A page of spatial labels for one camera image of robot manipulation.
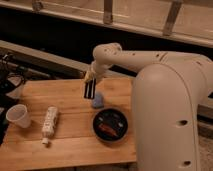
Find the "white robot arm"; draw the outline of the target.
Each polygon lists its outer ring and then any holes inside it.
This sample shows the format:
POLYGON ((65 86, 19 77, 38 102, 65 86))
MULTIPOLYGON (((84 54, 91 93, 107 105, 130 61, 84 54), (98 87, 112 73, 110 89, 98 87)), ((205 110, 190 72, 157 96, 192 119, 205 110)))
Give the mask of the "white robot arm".
POLYGON ((86 82, 113 65, 137 74, 131 111, 138 171, 201 171, 197 110, 213 93, 213 60, 175 51, 128 51, 118 43, 93 49, 86 82))

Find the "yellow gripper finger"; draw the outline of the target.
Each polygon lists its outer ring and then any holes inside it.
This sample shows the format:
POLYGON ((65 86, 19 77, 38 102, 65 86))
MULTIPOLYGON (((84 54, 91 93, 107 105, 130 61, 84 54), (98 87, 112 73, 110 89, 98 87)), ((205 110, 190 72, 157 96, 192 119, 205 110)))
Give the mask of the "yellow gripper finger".
POLYGON ((84 82, 87 83, 87 82, 91 81, 92 78, 93 78, 92 72, 90 70, 88 70, 85 74, 84 82))

